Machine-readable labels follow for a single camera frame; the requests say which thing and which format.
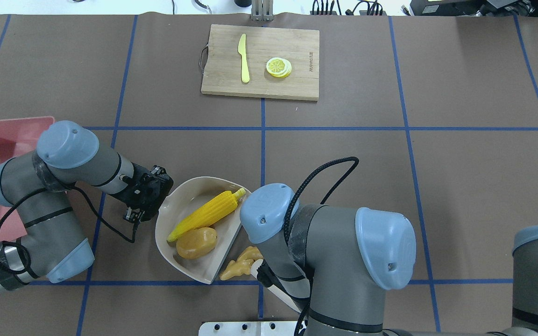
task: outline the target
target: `toy corn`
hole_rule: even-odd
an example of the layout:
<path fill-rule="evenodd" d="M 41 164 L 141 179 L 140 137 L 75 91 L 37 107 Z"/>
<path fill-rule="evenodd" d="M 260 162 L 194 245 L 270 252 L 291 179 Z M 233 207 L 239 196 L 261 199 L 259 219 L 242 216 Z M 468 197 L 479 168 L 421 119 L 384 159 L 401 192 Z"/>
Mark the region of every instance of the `toy corn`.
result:
<path fill-rule="evenodd" d="M 203 227 L 210 227 L 218 220 L 226 217 L 238 207 L 238 200 L 246 194 L 244 188 L 240 188 L 235 193 L 224 191 L 215 196 L 212 200 L 203 204 L 193 213 L 177 224 L 171 234 L 167 237 L 167 242 L 175 242 L 186 232 Z"/>

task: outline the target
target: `lemon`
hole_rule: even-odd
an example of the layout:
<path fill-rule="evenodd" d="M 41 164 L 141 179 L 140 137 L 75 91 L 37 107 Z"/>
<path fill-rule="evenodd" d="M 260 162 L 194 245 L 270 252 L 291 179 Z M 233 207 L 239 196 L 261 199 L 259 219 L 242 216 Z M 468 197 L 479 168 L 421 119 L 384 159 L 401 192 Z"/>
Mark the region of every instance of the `lemon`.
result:
<path fill-rule="evenodd" d="M 281 57 L 273 57 L 267 61 L 267 72 L 273 77 L 286 78 L 292 73 L 292 64 Z"/>

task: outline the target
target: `white dish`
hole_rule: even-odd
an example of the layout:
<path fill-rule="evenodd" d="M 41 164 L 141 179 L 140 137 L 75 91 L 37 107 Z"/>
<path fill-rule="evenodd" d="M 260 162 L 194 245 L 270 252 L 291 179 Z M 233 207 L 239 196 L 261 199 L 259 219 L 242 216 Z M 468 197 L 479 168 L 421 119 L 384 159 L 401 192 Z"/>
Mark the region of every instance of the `white dish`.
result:
<path fill-rule="evenodd" d="M 159 208 L 155 225 L 156 246 L 163 258 L 192 279 L 211 284 L 217 277 L 219 268 L 240 230 L 241 205 L 250 195 L 250 191 L 245 188 L 246 195 L 238 203 L 235 211 L 212 226 L 217 231 L 217 245 L 209 254 L 193 260 L 184 259 L 178 255 L 175 243 L 167 243 L 167 236 L 182 219 L 215 196 L 226 190 L 235 192 L 240 188 L 243 187 L 224 179 L 201 176 L 185 181 L 169 194 Z"/>

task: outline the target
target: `knife handle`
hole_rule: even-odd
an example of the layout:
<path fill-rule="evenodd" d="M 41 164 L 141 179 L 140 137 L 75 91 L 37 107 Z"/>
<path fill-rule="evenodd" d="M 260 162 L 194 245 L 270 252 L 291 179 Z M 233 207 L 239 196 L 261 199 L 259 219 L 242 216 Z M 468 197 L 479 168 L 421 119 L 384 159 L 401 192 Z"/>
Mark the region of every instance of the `knife handle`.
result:
<path fill-rule="evenodd" d="M 246 62 L 246 55 L 242 55 L 242 83 L 250 82 L 250 74 L 248 73 L 248 62 Z"/>

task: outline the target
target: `white floor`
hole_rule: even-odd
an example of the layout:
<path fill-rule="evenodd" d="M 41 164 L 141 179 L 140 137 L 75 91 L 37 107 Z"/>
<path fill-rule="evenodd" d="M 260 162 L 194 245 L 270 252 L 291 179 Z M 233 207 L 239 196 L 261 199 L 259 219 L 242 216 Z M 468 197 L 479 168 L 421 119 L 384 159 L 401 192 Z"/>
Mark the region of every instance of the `white floor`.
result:
<path fill-rule="evenodd" d="M 174 0 L 176 14 L 207 14 L 194 0 Z M 233 0 L 201 0 L 211 7 L 213 14 L 250 13 L 250 7 L 236 6 Z M 357 0 L 340 0 L 342 13 L 352 9 Z M 388 15 L 403 15 L 401 6 L 410 0 L 382 0 Z M 274 14 L 309 14 L 312 0 L 274 0 Z M 171 13 L 171 0 L 0 0 L 0 14 L 141 14 L 148 11 Z"/>

